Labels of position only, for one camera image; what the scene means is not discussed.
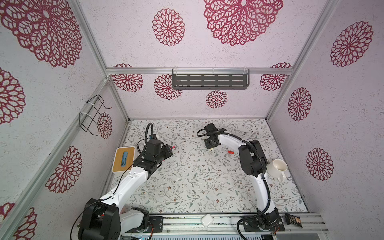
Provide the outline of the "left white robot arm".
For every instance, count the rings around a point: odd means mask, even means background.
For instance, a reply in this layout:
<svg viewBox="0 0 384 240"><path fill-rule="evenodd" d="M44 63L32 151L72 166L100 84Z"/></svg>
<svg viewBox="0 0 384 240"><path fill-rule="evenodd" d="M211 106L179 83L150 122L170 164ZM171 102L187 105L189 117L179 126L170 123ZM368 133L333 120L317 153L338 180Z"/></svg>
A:
<svg viewBox="0 0 384 240"><path fill-rule="evenodd" d="M173 156L173 147L158 139L150 139L143 151L133 161L128 173L118 184L100 199L90 199L77 218L80 222L79 240L118 240L121 234L131 230L150 228L148 211L133 207L124 212L124 206L132 194Z"/></svg>

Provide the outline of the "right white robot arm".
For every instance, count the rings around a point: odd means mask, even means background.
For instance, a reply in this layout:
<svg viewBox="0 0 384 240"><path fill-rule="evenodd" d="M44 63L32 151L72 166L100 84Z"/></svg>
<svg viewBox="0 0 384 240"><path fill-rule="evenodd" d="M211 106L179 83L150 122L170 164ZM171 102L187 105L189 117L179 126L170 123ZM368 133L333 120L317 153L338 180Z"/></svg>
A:
<svg viewBox="0 0 384 240"><path fill-rule="evenodd" d="M257 213L253 216L242 217L237 222L238 232L241 232L241 224L248 224L248 226L264 232L284 231L283 220L271 198L266 178L267 159L259 141L249 142L233 134L218 131L204 134L204 136L208 136L205 139L208 149L225 145L236 150L243 172L252 180L257 201Z"/></svg>

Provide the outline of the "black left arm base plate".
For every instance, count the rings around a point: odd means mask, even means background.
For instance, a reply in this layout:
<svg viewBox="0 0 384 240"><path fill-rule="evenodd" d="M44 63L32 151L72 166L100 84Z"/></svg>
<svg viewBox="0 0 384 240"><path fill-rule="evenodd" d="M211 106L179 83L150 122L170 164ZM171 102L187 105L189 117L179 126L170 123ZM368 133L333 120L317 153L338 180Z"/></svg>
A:
<svg viewBox="0 0 384 240"><path fill-rule="evenodd" d="M130 230L130 233L162 233L163 232L164 217L150 216L146 227L138 227Z"/></svg>

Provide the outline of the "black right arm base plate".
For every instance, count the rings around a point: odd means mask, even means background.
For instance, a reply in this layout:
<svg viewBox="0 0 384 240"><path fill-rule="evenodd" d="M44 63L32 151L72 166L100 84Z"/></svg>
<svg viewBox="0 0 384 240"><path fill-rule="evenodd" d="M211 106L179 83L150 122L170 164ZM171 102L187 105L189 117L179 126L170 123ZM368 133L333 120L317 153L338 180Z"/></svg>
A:
<svg viewBox="0 0 384 240"><path fill-rule="evenodd" d="M285 226L280 216L273 213L243 221L246 232L284 232Z"/></svg>

